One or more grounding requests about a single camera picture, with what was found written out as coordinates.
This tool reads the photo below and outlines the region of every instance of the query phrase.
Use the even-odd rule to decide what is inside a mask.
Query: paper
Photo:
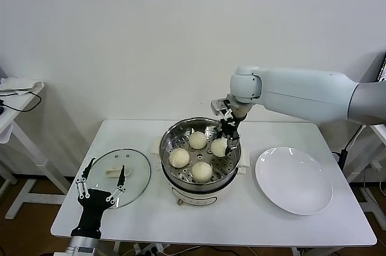
[[[18,95],[33,92],[44,87],[43,81],[29,80],[27,78],[8,77],[0,79],[0,92],[13,91]]]

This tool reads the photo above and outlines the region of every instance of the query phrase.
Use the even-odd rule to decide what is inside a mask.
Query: white table
[[[365,169],[370,164],[371,160],[376,158],[384,158],[386,155],[386,125],[370,125],[375,135],[381,140],[375,140],[374,137],[364,139],[364,146],[355,155],[350,164],[344,167],[344,175],[349,183],[351,183],[358,175],[365,172]],[[361,202],[363,212],[371,212],[374,214],[379,226],[386,231],[386,215],[377,204],[372,192],[368,188],[360,188],[365,202]]]
[[[173,124],[156,120],[105,120],[80,170],[93,157],[119,148],[147,155],[152,165],[144,194],[128,206],[108,210],[102,219],[102,238],[133,242],[161,242],[227,246],[321,247],[310,255],[327,255],[345,246],[370,246],[376,237],[340,171],[326,142],[313,123],[243,122],[241,144],[250,151],[251,168],[231,183],[226,198],[208,207],[178,206],[151,153],[154,140]],[[312,216],[298,216],[275,206],[252,177],[258,155],[275,146],[301,149],[324,167],[334,197],[330,206]],[[79,221],[74,183],[51,227],[55,236],[70,236]]]
[[[39,87],[34,93],[39,93],[42,87]],[[0,95],[8,94],[10,92],[1,92]],[[0,99],[4,100],[4,103],[23,110],[27,104],[33,99],[34,95],[26,93],[24,95],[14,96],[2,96]],[[23,132],[14,119],[20,114],[20,111],[15,111],[10,108],[4,107],[4,112],[0,114],[0,133],[2,133],[9,125],[13,125],[12,133],[16,138],[27,148],[31,154],[31,160],[40,169],[44,175],[46,175],[64,194],[68,192],[70,183],[62,175],[56,167],[50,163],[50,161],[44,156],[39,148],[32,142],[32,140]],[[5,215],[6,219],[14,219],[18,211],[20,210],[24,202],[33,202],[41,204],[61,204],[64,200],[63,195],[43,195],[29,193],[36,180],[28,180],[23,189],[13,202],[12,206]]]

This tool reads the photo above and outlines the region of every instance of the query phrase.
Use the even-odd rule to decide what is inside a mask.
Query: floor
[[[4,216],[11,203],[22,188],[25,180],[19,180],[15,186],[10,186],[0,199],[0,247],[6,256],[40,256],[44,253],[65,251],[69,240],[56,238],[50,234],[50,227],[59,211],[58,205],[24,204],[15,220],[5,220]],[[371,188],[379,205],[386,212],[386,197],[376,187]],[[353,189],[359,201],[362,201],[358,189]],[[59,193],[57,188],[48,180],[38,180],[33,188],[34,193]],[[382,231],[371,213],[366,214],[377,237],[386,243],[386,231]],[[132,243],[123,243],[119,250],[120,255],[132,249]],[[189,246],[172,245],[165,252],[173,254],[182,251]],[[245,247],[217,247],[236,252],[239,256],[253,256],[252,252]],[[253,248],[258,256],[290,256],[289,248]],[[380,243],[366,248],[344,248],[338,251],[340,256],[384,256],[386,248]],[[237,256],[231,252],[217,252],[209,247],[203,247],[196,251],[184,252],[182,256]],[[130,252],[125,256],[134,256]]]

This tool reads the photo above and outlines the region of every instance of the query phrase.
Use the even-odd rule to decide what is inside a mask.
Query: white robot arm
[[[237,129],[255,104],[313,122],[378,125],[386,123],[386,81],[356,83],[337,72],[242,66],[230,79],[230,93],[212,101],[212,109]]]

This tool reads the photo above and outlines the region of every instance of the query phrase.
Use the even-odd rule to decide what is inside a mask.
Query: steamed bun
[[[201,131],[195,131],[189,137],[189,144],[194,149],[202,149],[206,146],[207,138]]]
[[[169,162],[173,167],[185,167],[189,162],[189,153],[186,149],[174,149],[169,155]]]
[[[213,141],[211,149],[212,153],[219,158],[225,157],[225,150],[227,148],[227,139],[224,137]]]
[[[192,167],[192,177],[198,183],[208,182],[213,175],[212,166],[203,161],[199,161]]]

